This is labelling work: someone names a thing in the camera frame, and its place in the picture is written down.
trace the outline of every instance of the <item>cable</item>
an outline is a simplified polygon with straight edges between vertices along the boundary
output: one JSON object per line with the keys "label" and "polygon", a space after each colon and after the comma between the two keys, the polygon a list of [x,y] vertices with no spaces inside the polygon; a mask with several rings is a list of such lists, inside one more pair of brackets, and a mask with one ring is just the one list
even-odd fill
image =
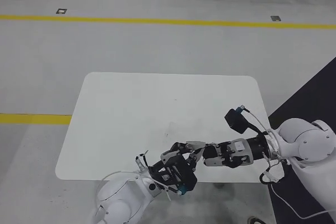
{"label": "cable", "polygon": [[297,212],[292,208],[292,206],[291,206],[289,203],[287,203],[287,201],[285,201],[282,197],[280,197],[280,196],[275,192],[275,190],[274,190],[274,188],[273,188],[272,185],[270,185],[270,187],[271,187],[272,191],[274,192],[274,194],[276,195],[276,197],[280,198],[283,202],[285,202],[285,204],[286,204],[287,206],[289,206],[289,208],[291,208],[291,210],[295,213],[295,215],[296,215],[297,217],[299,217],[300,219],[302,219],[302,220],[306,220],[306,219],[309,219],[309,218],[312,218],[312,217],[315,217],[315,216],[318,216],[318,215],[320,215],[320,214],[327,213],[327,212],[336,212],[336,209],[331,209],[331,210],[326,210],[326,211],[318,212],[318,213],[312,214],[312,215],[310,215],[310,216],[301,217],[301,216],[300,216],[299,214],[297,214]]}

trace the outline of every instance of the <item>robotic hand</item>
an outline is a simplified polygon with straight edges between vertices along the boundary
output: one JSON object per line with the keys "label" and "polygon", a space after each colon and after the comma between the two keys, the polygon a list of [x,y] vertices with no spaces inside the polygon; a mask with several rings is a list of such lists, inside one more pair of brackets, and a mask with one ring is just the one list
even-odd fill
{"label": "robotic hand", "polygon": [[[321,120],[309,123],[294,118],[272,130],[265,129],[256,118],[264,128],[264,131],[260,131],[244,118],[241,114],[243,111],[256,118],[241,106],[236,110],[231,109],[225,119],[230,128],[238,133],[243,134],[250,128],[257,132],[256,137],[218,144],[176,142],[153,166],[147,166],[145,154],[141,154],[146,166],[136,157],[140,171],[133,172],[135,186],[128,184],[132,178],[125,178],[109,181],[99,192],[96,191],[96,198],[100,201],[96,202],[94,223],[137,223],[148,204],[162,190],[180,195],[193,190],[197,183],[194,171],[202,157],[206,166],[230,168],[251,165],[254,160],[264,158],[269,167],[261,174],[260,182],[271,187],[284,178],[278,180],[269,173],[272,167],[269,161],[278,160],[283,165],[285,176],[293,168],[305,188],[327,211],[301,217],[272,187],[273,192],[302,219],[329,212],[336,223],[336,135],[331,128]],[[187,159],[183,156],[186,153],[189,153]]]}

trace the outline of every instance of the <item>white cable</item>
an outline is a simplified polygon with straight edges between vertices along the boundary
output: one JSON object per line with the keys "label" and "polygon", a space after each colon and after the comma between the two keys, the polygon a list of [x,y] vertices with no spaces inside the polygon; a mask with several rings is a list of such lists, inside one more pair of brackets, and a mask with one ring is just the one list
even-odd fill
{"label": "white cable", "polygon": [[154,181],[154,182],[156,182],[156,183],[158,183],[158,184],[164,186],[164,187],[166,188],[166,190],[168,189],[168,186],[167,186],[167,185],[165,185],[165,184],[163,184],[163,183],[161,183],[161,182],[159,182],[159,181],[157,181],[157,180],[154,180],[153,178],[151,178],[151,177],[149,177],[149,176],[144,176],[144,175],[140,174],[139,172],[131,172],[131,171],[116,171],[116,172],[112,172],[112,173],[110,173],[110,174],[107,174],[104,178],[102,178],[101,181],[99,182],[97,188],[96,188],[96,191],[95,191],[95,205],[97,206],[97,209],[100,208],[100,203],[98,203],[98,192],[99,192],[100,185],[102,184],[102,182],[103,182],[106,178],[108,178],[109,176],[112,176],[112,175],[114,175],[114,174],[118,174],[118,173],[137,174],[137,175],[139,175],[139,176],[141,176],[141,177],[143,177],[143,178],[151,179],[152,181]]}
{"label": "white cable", "polygon": [[286,204],[287,206],[289,206],[289,208],[291,208],[291,210],[295,213],[295,215],[296,215],[297,217],[299,217],[300,219],[302,219],[302,220],[306,220],[306,219],[309,219],[309,218],[312,218],[312,217],[315,217],[315,216],[318,216],[318,215],[320,215],[320,214],[327,213],[327,212],[336,212],[336,209],[331,209],[331,210],[327,210],[327,211],[318,212],[318,213],[312,214],[312,215],[310,215],[310,216],[301,217],[301,216],[299,216],[299,215],[297,214],[297,212],[292,208],[292,206],[291,206],[289,203],[287,203],[287,201],[285,201],[282,197],[280,197],[280,196],[275,192],[275,190],[274,190],[274,188],[273,188],[273,185],[271,185],[270,187],[271,187],[272,191],[274,192],[274,194],[276,195],[276,197],[280,198],[283,202],[285,202],[285,204]]}
{"label": "white cable", "polygon": [[[257,118],[251,111],[249,111],[248,113],[251,114],[251,116],[253,116],[253,117],[255,118],[255,120],[257,120],[257,121],[259,122],[259,124],[263,127],[263,129],[268,133],[268,135],[269,135],[272,139],[275,139],[275,140],[276,140],[276,142],[278,143],[278,150],[280,150],[280,143],[279,143],[278,138],[277,138],[276,135],[274,134],[274,132],[269,132],[269,131],[265,128],[265,126],[260,122],[260,120],[259,120],[259,119],[258,119],[258,118]],[[275,150],[276,152],[278,152],[278,150],[275,149],[273,143],[272,143],[272,147],[274,148],[274,150]]]}

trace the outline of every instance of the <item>shoe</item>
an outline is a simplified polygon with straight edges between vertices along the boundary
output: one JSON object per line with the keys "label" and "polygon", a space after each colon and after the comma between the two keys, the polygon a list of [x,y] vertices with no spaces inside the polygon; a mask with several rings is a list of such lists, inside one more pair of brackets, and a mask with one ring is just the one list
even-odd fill
{"label": "shoe", "polygon": [[249,219],[248,219],[248,224],[266,224],[265,222],[263,222],[262,220],[254,217],[254,216],[251,216]]}

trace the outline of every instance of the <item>black panel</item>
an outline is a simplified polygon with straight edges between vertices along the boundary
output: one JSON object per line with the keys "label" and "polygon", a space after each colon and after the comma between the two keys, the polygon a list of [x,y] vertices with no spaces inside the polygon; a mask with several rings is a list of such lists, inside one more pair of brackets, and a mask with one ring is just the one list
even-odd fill
{"label": "black panel", "polygon": [[[301,118],[308,122],[323,120],[336,133],[336,57],[270,115],[269,121],[271,127],[276,129],[289,118]],[[275,185],[274,189],[300,216],[305,217],[324,210],[307,192],[294,172],[291,172],[284,182]],[[334,223],[328,214],[301,220],[272,193],[271,189],[270,196],[278,224]]]}

